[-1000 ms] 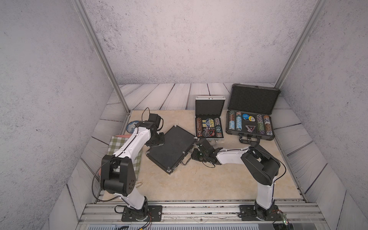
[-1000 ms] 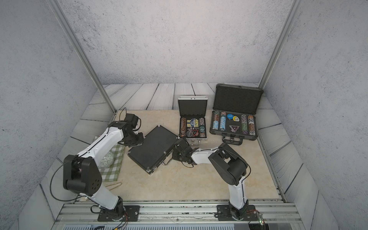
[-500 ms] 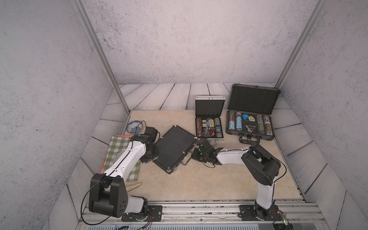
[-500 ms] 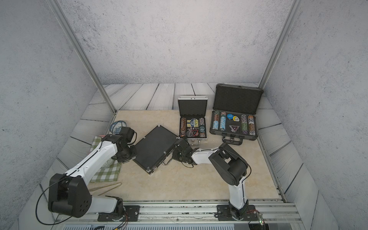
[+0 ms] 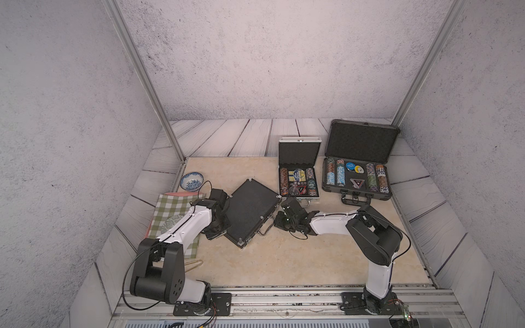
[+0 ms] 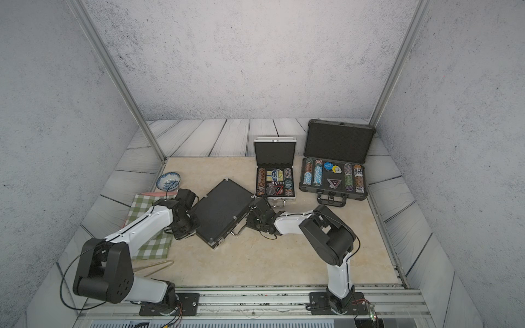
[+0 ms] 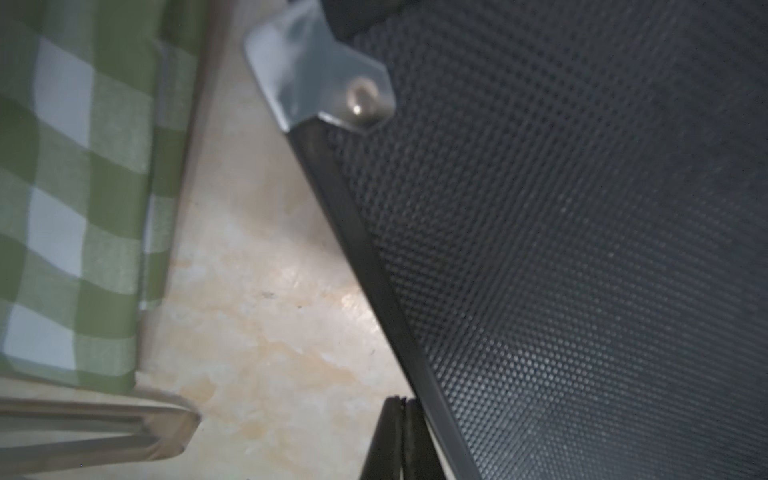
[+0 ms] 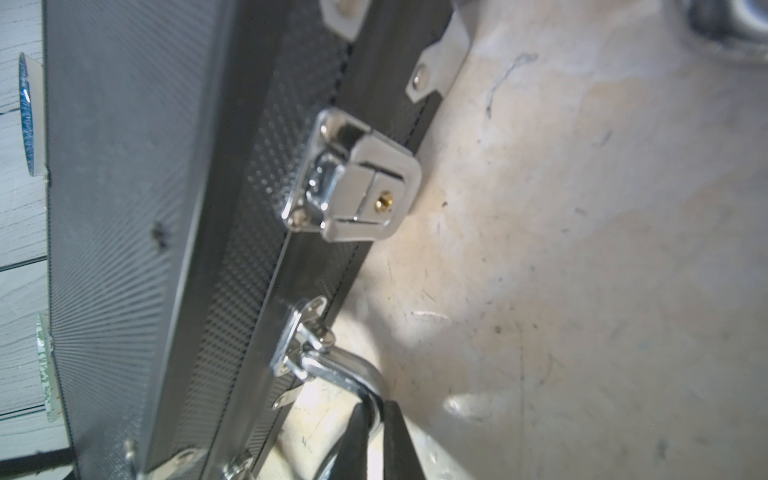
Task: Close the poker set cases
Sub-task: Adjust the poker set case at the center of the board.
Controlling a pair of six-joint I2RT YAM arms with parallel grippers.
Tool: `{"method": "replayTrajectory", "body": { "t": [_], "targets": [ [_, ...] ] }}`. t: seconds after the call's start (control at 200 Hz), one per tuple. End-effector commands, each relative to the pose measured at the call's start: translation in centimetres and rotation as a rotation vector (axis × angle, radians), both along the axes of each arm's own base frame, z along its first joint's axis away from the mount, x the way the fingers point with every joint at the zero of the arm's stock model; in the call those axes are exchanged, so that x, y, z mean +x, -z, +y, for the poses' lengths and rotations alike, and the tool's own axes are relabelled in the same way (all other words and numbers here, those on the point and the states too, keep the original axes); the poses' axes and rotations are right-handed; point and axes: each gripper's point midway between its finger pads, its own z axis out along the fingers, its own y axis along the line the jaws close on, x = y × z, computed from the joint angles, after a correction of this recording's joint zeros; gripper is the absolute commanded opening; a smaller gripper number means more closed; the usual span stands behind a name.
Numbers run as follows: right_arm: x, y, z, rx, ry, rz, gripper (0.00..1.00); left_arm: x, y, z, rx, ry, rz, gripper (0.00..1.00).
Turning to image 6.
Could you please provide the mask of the small silver poker case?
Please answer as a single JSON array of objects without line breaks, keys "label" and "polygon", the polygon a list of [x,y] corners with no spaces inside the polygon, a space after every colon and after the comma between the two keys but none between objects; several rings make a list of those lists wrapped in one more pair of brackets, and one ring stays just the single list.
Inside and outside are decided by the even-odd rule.
[{"label": "small silver poker case", "polygon": [[265,198],[274,208],[284,208],[296,198],[293,173],[296,143],[293,137],[258,137],[254,140],[254,195]]}]

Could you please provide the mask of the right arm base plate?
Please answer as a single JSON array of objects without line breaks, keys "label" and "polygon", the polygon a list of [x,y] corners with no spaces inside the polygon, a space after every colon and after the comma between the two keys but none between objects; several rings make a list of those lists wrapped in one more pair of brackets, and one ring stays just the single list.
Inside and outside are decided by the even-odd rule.
[{"label": "right arm base plate", "polygon": [[367,315],[368,301],[361,292],[350,292],[345,298],[339,299],[332,293],[311,292],[309,303],[305,306],[312,315]]}]

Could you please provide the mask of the black carbon poker case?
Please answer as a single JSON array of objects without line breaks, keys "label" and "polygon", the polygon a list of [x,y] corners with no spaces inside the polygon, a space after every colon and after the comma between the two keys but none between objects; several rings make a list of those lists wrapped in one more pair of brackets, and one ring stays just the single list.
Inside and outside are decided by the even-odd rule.
[{"label": "black carbon poker case", "polygon": [[196,235],[215,249],[247,215],[253,200],[250,191],[224,179],[189,210],[200,224]]}]

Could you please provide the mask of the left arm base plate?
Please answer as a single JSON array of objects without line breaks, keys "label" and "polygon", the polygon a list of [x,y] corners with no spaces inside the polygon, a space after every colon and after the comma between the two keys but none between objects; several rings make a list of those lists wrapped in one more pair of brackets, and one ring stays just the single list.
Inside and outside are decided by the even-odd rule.
[{"label": "left arm base plate", "polygon": [[139,315],[141,317],[173,317],[176,314],[182,317],[197,315],[200,300],[199,293],[176,293],[166,296],[160,303],[141,303]]}]

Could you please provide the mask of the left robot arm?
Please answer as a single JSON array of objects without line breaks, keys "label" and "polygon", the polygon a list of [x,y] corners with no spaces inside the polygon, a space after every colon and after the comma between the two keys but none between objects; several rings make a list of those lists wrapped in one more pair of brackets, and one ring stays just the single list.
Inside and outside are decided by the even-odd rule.
[{"label": "left robot arm", "polygon": [[175,285],[136,277],[132,257],[164,230],[176,240],[194,233],[199,223],[189,210],[196,199],[193,191],[181,189],[174,198],[153,202],[142,216],[117,232],[85,242],[78,257],[74,294],[105,303],[129,301],[166,308],[178,306]]}]

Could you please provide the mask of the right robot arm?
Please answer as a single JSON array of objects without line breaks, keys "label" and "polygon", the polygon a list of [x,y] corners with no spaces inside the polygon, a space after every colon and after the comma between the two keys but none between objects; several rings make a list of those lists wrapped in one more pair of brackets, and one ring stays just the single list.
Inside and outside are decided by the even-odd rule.
[{"label": "right robot arm", "polygon": [[248,206],[247,226],[273,236],[304,236],[327,265],[327,294],[333,306],[350,302],[354,284],[349,260],[358,236],[326,205],[305,213],[276,212],[265,198],[256,198]]}]

